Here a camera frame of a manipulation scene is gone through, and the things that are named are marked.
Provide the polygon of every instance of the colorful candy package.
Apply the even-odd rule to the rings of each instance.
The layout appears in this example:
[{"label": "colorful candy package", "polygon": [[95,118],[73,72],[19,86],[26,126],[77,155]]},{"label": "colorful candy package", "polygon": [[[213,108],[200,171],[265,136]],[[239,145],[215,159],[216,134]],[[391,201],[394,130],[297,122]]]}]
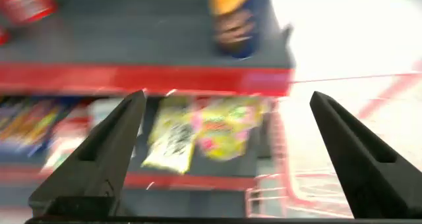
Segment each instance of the colorful candy package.
[{"label": "colorful candy package", "polygon": [[258,98],[195,99],[196,142],[203,153],[225,161],[245,153],[249,131],[261,120]]}]

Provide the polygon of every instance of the yellow snack bag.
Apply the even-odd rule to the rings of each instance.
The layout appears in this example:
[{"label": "yellow snack bag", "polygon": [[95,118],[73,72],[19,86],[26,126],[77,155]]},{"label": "yellow snack bag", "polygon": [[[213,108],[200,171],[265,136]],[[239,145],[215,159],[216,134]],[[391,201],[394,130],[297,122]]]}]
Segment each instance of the yellow snack bag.
[{"label": "yellow snack bag", "polygon": [[187,172],[195,147],[192,115],[190,97],[163,99],[148,139],[150,151],[141,166]]},{"label": "yellow snack bag", "polygon": [[191,101],[191,97],[173,96],[164,98],[160,102],[160,108],[157,112],[154,125],[152,126],[150,137],[148,138],[148,143],[150,145],[174,124],[191,122],[193,115]]}]

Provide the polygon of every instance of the snack bag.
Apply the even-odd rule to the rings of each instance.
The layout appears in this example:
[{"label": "snack bag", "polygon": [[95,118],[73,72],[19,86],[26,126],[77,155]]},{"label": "snack bag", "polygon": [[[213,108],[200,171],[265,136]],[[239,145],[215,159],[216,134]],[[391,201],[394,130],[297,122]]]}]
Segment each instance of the snack bag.
[{"label": "snack bag", "polygon": [[183,174],[189,170],[195,134],[189,123],[174,123],[152,145],[142,166],[169,169]]},{"label": "snack bag", "polygon": [[190,123],[193,117],[192,98],[174,96],[163,99],[156,115],[148,143],[152,145],[162,134],[175,124]]},{"label": "snack bag", "polygon": [[150,153],[142,166],[188,171],[195,139],[191,120],[190,97],[163,99],[148,139]]},{"label": "snack bag", "polygon": [[195,130],[204,154],[229,160],[245,153],[249,131],[260,120],[257,98],[197,98]]}]

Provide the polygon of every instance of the gray shelf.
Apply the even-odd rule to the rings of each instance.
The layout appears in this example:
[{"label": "gray shelf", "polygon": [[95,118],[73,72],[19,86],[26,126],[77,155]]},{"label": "gray shelf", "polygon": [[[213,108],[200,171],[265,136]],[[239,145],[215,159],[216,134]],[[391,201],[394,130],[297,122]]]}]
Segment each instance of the gray shelf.
[{"label": "gray shelf", "polygon": [[288,69],[290,30],[281,31],[269,0],[258,0],[258,51],[238,60],[216,53],[208,0],[56,0],[59,10],[23,28],[0,61],[117,63]]}]

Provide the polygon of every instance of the store shelf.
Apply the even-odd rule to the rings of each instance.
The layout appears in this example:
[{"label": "store shelf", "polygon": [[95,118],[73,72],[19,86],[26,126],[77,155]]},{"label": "store shelf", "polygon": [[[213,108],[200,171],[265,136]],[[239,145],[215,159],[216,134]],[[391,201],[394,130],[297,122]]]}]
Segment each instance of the store shelf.
[{"label": "store shelf", "polygon": [[[132,158],[129,164],[126,186],[152,186],[152,188],[201,186],[222,190],[246,190],[256,186],[256,167],[258,156],[260,156],[260,147],[270,147],[265,144],[268,140],[260,137],[262,131],[266,130],[262,127],[251,130],[245,154],[229,161],[208,159],[198,148],[195,148],[191,169],[186,175],[178,175],[162,169],[141,167],[148,154],[149,145],[147,140],[161,99],[162,97],[155,97],[147,100],[142,128],[143,133],[138,137],[138,144],[135,150],[136,156]],[[45,152],[36,154],[33,157],[0,154],[0,166],[2,166],[0,182],[40,182],[46,178],[46,174],[39,174],[45,160]]]},{"label": "store shelf", "polygon": [[[0,210],[28,206],[36,185],[2,186]],[[149,217],[245,217],[245,194],[222,190],[124,189],[123,205],[130,215]]]},{"label": "store shelf", "polygon": [[57,13],[11,29],[0,90],[286,95],[291,31],[279,28],[269,0],[257,1],[261,41],[244,60],[214,49],[208,0],[57,1]]}]

